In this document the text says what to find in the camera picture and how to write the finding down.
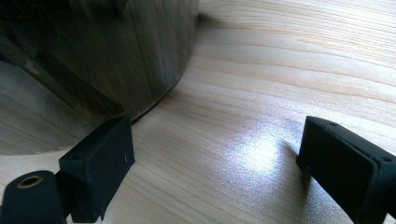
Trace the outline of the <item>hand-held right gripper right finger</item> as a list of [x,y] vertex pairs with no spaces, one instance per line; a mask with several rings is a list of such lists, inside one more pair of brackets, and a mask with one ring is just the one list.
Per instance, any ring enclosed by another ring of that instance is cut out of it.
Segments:
[[296,163],[354,224],[396,218],[396,156],[345,127],[308,116]]

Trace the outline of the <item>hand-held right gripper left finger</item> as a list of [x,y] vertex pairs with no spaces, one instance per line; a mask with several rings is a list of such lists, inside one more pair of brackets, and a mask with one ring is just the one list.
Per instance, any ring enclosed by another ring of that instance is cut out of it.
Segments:
[[69,209],[77,223],[94,223],[106,209],[134,164],[130,118],[104,122],[59,159],[60,178],[70,190]]

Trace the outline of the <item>shiny metal bin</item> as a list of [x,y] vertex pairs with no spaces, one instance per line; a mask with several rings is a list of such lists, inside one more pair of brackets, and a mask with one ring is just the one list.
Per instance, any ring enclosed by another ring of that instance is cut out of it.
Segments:
[[200,0],[0,0],[0,155],[138,119],[188,67]]

